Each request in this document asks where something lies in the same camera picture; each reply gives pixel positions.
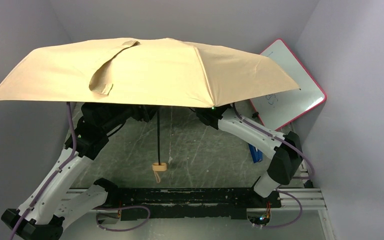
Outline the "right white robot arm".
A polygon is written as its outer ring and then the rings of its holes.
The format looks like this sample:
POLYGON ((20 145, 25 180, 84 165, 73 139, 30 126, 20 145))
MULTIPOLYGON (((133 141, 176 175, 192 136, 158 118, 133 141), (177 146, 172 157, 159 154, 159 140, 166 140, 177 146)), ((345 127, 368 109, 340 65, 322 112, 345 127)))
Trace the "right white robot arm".
POLYGON ((253 191, 266 198, 281 185, 288 185, 303 161, 299 136, 271 130, 241 115, 233 105, 195 108, 194 112, 206 126, 232 134, 261 151, 269 166, 254 183, 253 191))

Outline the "beige folding umbrella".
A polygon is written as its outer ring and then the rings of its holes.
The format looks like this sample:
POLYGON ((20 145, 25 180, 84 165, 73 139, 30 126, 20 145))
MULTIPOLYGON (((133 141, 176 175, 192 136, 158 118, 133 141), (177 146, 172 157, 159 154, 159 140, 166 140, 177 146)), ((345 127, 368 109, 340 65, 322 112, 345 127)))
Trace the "beige folding umbrella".
POLYGON ((0 83, 0 101, 213 108, 299 85, 272 59, 172 38, 40 47, 0 83))

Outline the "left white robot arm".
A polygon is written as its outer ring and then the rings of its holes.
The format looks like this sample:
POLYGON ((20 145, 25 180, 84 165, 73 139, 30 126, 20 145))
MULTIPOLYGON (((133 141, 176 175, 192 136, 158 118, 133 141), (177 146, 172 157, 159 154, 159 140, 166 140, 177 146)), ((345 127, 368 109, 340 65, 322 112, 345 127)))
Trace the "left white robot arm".
POLYGON ((58 240, 64 230, 91 210, 96 217, 121 216, 128 210, 120 200, 119 187, 100 178, 86 191, 67 202, 62 199, 78 175, 128 119, 149 122, 159 114, 156 105, 84 103, 77 124, 69 123, 70 137, 45 179, 17 208, 7 209, 1 220, 11 229, 10 237, 24 240, 58 240))

